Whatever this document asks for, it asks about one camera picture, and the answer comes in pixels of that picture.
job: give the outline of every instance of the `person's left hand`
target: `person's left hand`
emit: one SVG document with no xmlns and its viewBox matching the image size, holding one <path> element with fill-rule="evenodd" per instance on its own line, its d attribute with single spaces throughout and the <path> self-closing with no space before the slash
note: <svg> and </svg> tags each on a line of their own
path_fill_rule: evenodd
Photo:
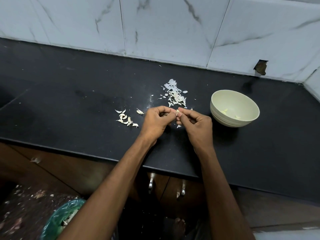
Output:
<svg viewBox="0 0 320 240">
<path fill-rule="evenodd" d="M 150 108 L 146 112 L 140 136 L 146 137 L 154 145 L 166 126 L 176 119 L 176 110 L 166 106 Z"/>
</svg>

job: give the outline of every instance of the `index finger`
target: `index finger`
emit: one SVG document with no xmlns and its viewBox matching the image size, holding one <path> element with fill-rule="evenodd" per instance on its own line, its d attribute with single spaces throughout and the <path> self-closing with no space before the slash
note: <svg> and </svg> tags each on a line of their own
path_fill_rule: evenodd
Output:
<svg viewBox="0 0 320 240">
<path fill-rule="evenodd" d="M 178 108 L 178 110 L 179 110 L 181 113 L 183 113 L 183 114 L 185 114 L 186 116 L 194 119 L 194 120 L 197 121 L 197 122 L 199 121 L 199 119 L 200 119 L 201 117 L 204 116 L 203 114 L 198 113 L 197 111 L 194 111 L 194 110 L 190 110 L 190 109 L 185 109 L 185 108 L 181 108 L 181 107 L 180 107 L 180 108 Z"/>
<path fill-rule="evenodd" d="M 159 106 L 159 107 L 155 107 L 154 109 L 156 109 L 157 110 L 157 112 L 158 112 L 158 114 L 160 114 L 160 113 L 170 113 L 170 112 L 176 112 L 176 110 L 175 109 L 173 109 L 173 108 L 169 108 L 169 107 L 166 107 L 166 106 Z"/>
</svg>

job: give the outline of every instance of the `person's left arm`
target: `person's left arm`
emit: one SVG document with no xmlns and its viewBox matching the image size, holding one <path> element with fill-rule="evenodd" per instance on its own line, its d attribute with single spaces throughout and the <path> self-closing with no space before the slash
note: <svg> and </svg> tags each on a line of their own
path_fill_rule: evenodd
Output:
<svg viewBox="0 0 320 240">
<path fill-rule="evenodd" d="M 69 222 L 58 240 L 111 239 L 146 153 L 175 119 L 176 113 L 172 108 L 148 109 L 134 144 Z"/>
</svg>

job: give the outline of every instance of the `person's right arm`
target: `person's right arm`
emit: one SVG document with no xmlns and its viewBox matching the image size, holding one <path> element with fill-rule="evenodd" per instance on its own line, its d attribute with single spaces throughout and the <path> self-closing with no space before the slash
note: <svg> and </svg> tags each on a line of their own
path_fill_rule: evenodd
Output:
<svg viewBox="0 0 320 240">
<path fill-rule="evenodd" d="M 255 237 L 232 194 L 213 145 L 211 118 L 194 110 L 179 108 L 177 123 L 184 125 L 202 170 L 212 239 Z"/>
</svg>

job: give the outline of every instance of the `backsplash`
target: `backsplash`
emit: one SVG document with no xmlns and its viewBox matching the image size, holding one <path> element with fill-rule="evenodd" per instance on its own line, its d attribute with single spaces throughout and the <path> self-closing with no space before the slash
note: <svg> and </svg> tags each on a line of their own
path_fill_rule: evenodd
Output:
<svg viewBox="0 0 320 240">
<path fill-rule="evenodd" d="M 305 82 L 319 98 L 312 2 L 0 0 L 0 37 L 253 76 L 264 60 L 262 77 Z"/>
</svg>

